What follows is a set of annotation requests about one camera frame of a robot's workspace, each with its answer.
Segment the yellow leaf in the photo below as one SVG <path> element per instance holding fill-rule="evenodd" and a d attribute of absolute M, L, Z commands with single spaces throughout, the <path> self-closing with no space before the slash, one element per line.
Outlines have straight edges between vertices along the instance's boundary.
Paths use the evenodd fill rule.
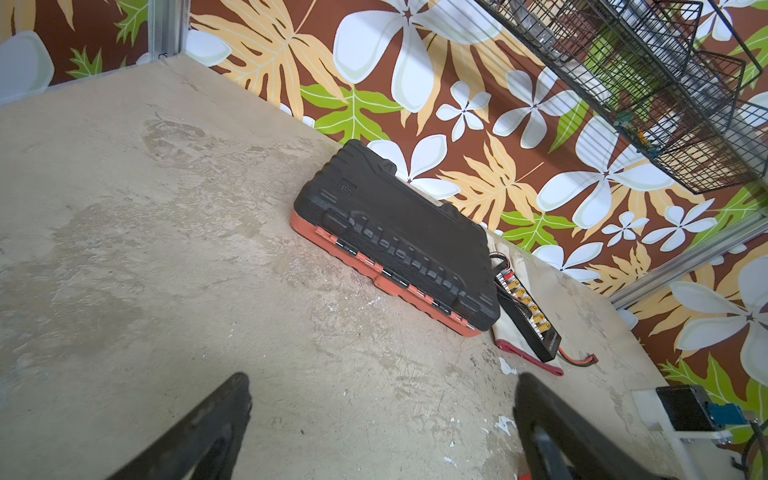
<path fill-rule="evenodd" d="M 648 336 L 656 335 L 657 333 L 666 332 L 667 330 L 677 328 L 678 326 L 687 322 L 692 316 L 696 315 L 696 313 L 697 312 L 689 310 L 688 308 L 680 305 L 675 310 L 672 310 L 672 313 L 670 313 L 667 318 L 657 323 L 654 329 L 648 333 Z"/>
<path fill-rule="evenodd" d="M 451 58 L 453 58 L 453 68 L 456 70 L 458 79 L 469 85 L 470 98 L 481 91 L 485 91 L 485 83 L 482 80 L 480 69 L 472 57 L 470 45 L 462 45 L 452 41 Z M 488 106 L 482 110 L 475 110 L 475 113 L 483 120 L 488 121 Z"/>
<path fill-rule="evenodd" d="M 0 43 L 8 40 L 13 32 L 13 0 L 0 0 Z"/>
<path fill-rule="evenodd" d="M 648 215 L 648 209 L 645 204 L 645 192 L 630 190 L 629 201 L 627 203 L 627 210 L 629 210 L 634 214 L 635 220 L 639 218 L 646 218 L 646 216 Z M 643 233 L 644 228 L 645 228 L 645 225 L 643 225 L 642 227 L 633 228 L 632 230 L 634 230 L 636 234 L 641 235 Z"/>
<path fill-rule="evenodd" d="M 238 61 L 227 58 L 218 65 L 228 70 L 224 77 L 255 94 L 266 89 L 266 100 L 279 107 L 283 92 L 282 71 L 288 106 L 293 116 L 301 119 L 304 105 L 295 56 L 317 83 L 334 97 L 347 102 L 333 79 L 340 76 L 333 66 L 330 50 L 312 35 L 294 31 L 283 0 L 259 0 L 250 4 L 243 0 L 221 0 L 221 3 L 245 25 L 216 15 L 191 17 L 193 27 L 216 35 L 232 48 L 232 56 Z"/>
<path fill-rule="evenodd" d="M 680 363 L 682 359 L 686 359 L 689 356 L 692 356 L 694 353 L 698 352 L 698 350 L 683 350 L 680 352 L 680 356 L 677 357 L 677 360 L 675 363 Z"/>
<path fill-rule="evenodd" d="M 74 23 L 72 23 L 72 15 L 74 15 L 74 10 L 72 9 L 72 0 L 56 0 L 56 2 L 58 2 L 58 6 L 59 8 L 61 8 L 61 12 L 64 14 L 64 17 L 67 19 L 69 28 L 74 30 Z"/>
<path fill-rule="evenodd" d="M 477 177 L 457 171 L 443 171 L 438 177 L 450 180 L 461 188 L 461 193 L 449 199 L 462 214 L 480 223 L 488 215 L 488 229 L 495 230 L 501 220 L 502 212 L 509 198 L 515 209 L 533 220 L 530 207 L 536 205 L 536 190 L 528 184 L 515 180 L 517 168 L 498 138 L 488 136 L 483 144 L 483 151 L 488 165 L 464 157 L 467 165 Z"/>
<path fill-rule="evenodd" d="M 448 57 L 448 39 L 443 38 L 436 33 L 431 33 L 424 37 L 424 45 L 427 47 L 427 54 L 429 55 L 429 61 L 432 63 L 432 71 L 434 76 L 432 77 L 432 93 L 429 94 L 427 102 L 424 104 L 424 108 L 419 110 L 416 115 L 416 123 L 418 129 L 416 134 L 422 133 L 424 124 L 432 116 L 432 112 L 435 110 L 435 101 L 440 94 L 440 87 L 442 86 L 442 72 L 445 70 L 445 58 Z"/>
<path fill-rule="evenodd" d="M 645 271 L 650 270 L 650 255 L 648 249 L 642 243 L 637 243 L 637 255 L 635 257 Z"/>
<path fill-rule="evenodd" d="M 663 308 L 660 308 L 660 302 L 670 295 L 672 295 L 672 289 L 670 289 L 668 286 L 656 289 L 638 300 L 634 305 L 628 307 L 627 310 L 637 315 L 637 318 L 641 320 L 651 318 L 652 316 L 656 316 L 661 313 L 669 312 L 676 308 L 677 305 L 669 306 L 669 308 L 663 310 Z"/>
<path fill-rule="evenodd" d="M 496 38 L 476 43 L 475 50 L 478 52 L 480 61 L 491 73 L 496 83 L 503 88 L 507 88 L 507 72 L 515 70 L 515 67 L 512 66 L 512 62 L 509 61 L 507 54 L 496 44 L 496 41 L 501 39 L 502 36 L 498 35 Z"/>
<path fill-rule="evenodd" d="M 706 288 L 714 290 L 715 288 L 715 269 L 710 263 L 705 263 L 694 270 L 696 283 L 704 285 Z"/>
<path fill-rule="evenodd" d="M 627 261 L 614 256 L 614 263 L 616 263 L 618 268 L 608 265 L 590 264 L 591 268 L 589 270 L 598 272 L 600 278 L 587 282 L 587 285 L 601 295 L 610 296 L 630 283 L 637 281 L 637 279 L 648 272 L 650 257 L 645 247 L 640 243 L 637 244 L 637 251 L 634 248 L 629 250 L 629 257 L 630 259 Z"/>
<path fill-rule="evenodd" d="M 534 62 L 536 65 L 544 66 L 544 62 L 541 61 L 539 57 L 537 57 L 533 52 L 528 50 L 528 47 L 523 45 L 515 36 L 509 32 L 509 30 L 502 30 L 502 33 L 500 33 L 494 40 L 501 40 L 504 45 L 507 46 L 510 50 L 512 50 L 513 53 L 526 57 L 528 60 Z"/>
<path fill-rule="evenodd" d="M 35 3 L 34 0 L 31 2 L 29 0 L 14 1 L 13 22 L 16 33 L 35 29 Z"/>
<path fill-rule="evenodd" d="M 411 112 L 407 111 L 405 108 L 403 108 L 400 111 L 400 124 L 402 125 L 403 128 L 406 127 L 406 122 L 408 120 L 408 117 L 410 117 L 410 116 L 411 116 Z"/>
<path fill-rule="evenodd" d="M 584 232 L 584 238 L 581 239 L 582 243 L 587 241 L 587 238 L 591 237 L 593 233 L 597 232 L 603 227 L 605 222 L 607 222 L 608 219 L 614 215 L 614 212 L 618 208 L 619 204 L 627 196 L 628 193 L 629 187 L 625 187 L 624 185 L 616 185 L 614 190 L 611 192 L 611 209 L 608 211 L 608 215 L 603 217 L 603 220 L 601 220 L 597 225 Z"/>
<path fill-rule="evenodd" d="M 321 84 L 334 97 L 348 103 L 341 88 L 333 80 L 336 77 L 346 83 L 333 64 L 333 53 L 312 35 L 299 33 L 295 35 L 294 40 L 290 42 L 291 51 L 312 75 L 314 81 Z"/>
<path fill-rule="evenodd" d="M 35 29 L 35 0 L 0 0 L 0 43 Z"/>

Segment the wire rack shelf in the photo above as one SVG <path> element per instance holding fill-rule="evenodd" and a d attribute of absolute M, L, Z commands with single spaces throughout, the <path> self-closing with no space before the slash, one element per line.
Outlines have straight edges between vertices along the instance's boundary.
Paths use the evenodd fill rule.
<path fill-rule="evenodd" d="M 667 0 L 476 0 L 648 160 L 701 194 L 768 165 L 768 109 L 740 99 L 763 69 L 694 44 L 703 4 Z"/>

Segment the white paint chip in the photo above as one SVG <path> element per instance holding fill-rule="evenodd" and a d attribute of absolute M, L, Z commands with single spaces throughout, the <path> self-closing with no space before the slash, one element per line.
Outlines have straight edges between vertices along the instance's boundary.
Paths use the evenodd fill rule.
<path fill-rule="evenodd" d="M 512 424 L 512 428 L 515 430 L 518 429 L 517 424 L 515 424 L 515 420 L 508 419 L 507 417 L 500 415 L 498 417 L 498 423 L 494 424 L 493 426 L 501 430 L 502 432 L 506 433 L 509 436 L 512 436 L 512 434 L 509 432 L 509 424 Z"/>
<path fill-rule="evenodd" d="M 509 366 L 507 361 L 504 360 L 503 358 L 499 357 L 498 358 L 498 363 L 501 365 L 502 373 L 504 373 L 505 375 L 517 375 L 518 374 L 518 370 L 515 367 Z"/>

